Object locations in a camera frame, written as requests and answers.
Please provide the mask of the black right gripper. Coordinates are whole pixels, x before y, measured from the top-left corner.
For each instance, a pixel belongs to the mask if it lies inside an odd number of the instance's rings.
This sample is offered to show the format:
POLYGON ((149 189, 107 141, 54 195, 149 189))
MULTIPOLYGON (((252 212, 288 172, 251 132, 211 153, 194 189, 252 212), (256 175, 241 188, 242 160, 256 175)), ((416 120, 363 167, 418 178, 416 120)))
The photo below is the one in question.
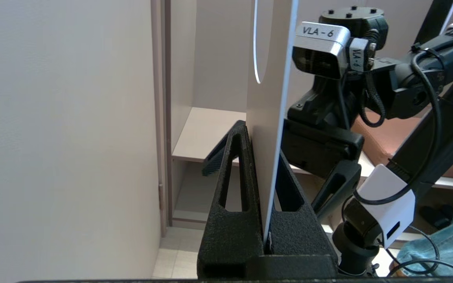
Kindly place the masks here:
MULTIPOLYGON (((352 131, 359 115, 359 80, 340 82, 315 77, 312 88, 288 109, 282 134, 282 152, 291 165, 326 178, 312 208, 323 220, 356 189, 361 174, 359 160, 365 139, 352 131)), ((203 161, 202 176, 220 170, 227 150, 228 133, 203 161)))

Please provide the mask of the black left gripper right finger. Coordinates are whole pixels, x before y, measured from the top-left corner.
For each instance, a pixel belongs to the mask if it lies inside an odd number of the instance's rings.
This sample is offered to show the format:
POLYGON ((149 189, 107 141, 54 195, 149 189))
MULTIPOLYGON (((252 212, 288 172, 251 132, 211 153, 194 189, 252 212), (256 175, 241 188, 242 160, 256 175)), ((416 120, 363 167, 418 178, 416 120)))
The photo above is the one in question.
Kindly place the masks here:
POLYGON ((264 253, 247 262, 247 278, 259 281, 338 278, 336 252, 282 153, 275 191, 281 210, 271 211, 264 253))

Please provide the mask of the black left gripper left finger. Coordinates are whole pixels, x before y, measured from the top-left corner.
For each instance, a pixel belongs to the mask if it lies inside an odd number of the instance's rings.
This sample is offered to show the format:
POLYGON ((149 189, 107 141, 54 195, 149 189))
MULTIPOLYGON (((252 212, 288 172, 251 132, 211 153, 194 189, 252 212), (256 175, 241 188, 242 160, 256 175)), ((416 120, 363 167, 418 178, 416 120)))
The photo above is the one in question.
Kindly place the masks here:
POLYGON ((243 280, 247 262, 264 253, 254 153, 246 122, 237 120, 227 133, 227 150, 215 172, 215 192, 197 256, 201 281, 243 280), (239 159, 241 211, 225 208, 234 159, 239 159))

